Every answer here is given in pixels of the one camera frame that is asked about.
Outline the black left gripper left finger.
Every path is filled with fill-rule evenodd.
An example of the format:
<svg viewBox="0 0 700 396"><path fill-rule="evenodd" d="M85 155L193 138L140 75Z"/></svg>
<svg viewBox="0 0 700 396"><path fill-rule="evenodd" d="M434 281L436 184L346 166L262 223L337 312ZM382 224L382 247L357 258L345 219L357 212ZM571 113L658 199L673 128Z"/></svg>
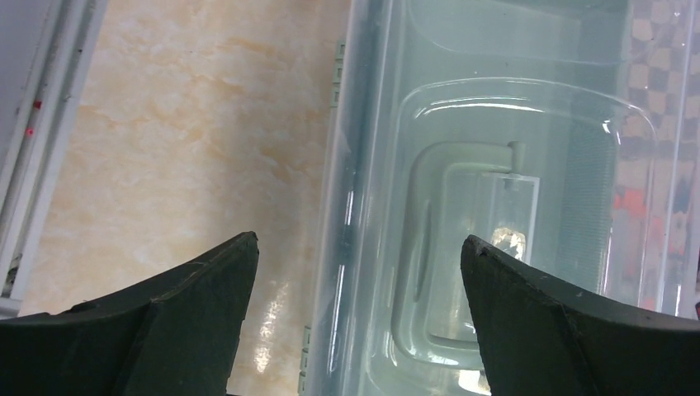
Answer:
<svg viewBox="0 0 700 396"><path fill-rule="evenodd" d="M2 394L225 394L258 259L248 231L62 313L2 320Z"/></svg>

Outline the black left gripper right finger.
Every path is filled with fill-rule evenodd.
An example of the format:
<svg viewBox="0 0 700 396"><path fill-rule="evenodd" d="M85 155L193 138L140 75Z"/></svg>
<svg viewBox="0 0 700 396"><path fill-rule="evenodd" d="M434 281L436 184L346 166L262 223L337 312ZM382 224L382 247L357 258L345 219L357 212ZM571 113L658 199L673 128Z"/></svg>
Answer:
<svg viewBox="0 0 700 396"><path fill-rule="evenodd" d="M473 235L461 274L492 394L698 394L698 321L582 289Z"/></svg>

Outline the green plastic tool box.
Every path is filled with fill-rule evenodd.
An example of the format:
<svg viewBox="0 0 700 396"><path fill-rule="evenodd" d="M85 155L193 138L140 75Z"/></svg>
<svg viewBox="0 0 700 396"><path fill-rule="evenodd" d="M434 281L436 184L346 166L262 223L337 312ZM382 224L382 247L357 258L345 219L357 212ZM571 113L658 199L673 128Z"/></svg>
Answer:
<svg viewBox="0 0 700 396"><path fill-rule="evenodd" d="M658 181L630 1L355 1L333 71L301 395L487 395L464 240L695 318L699 173ZM613 208L646 192L647 214Z"/></svg>

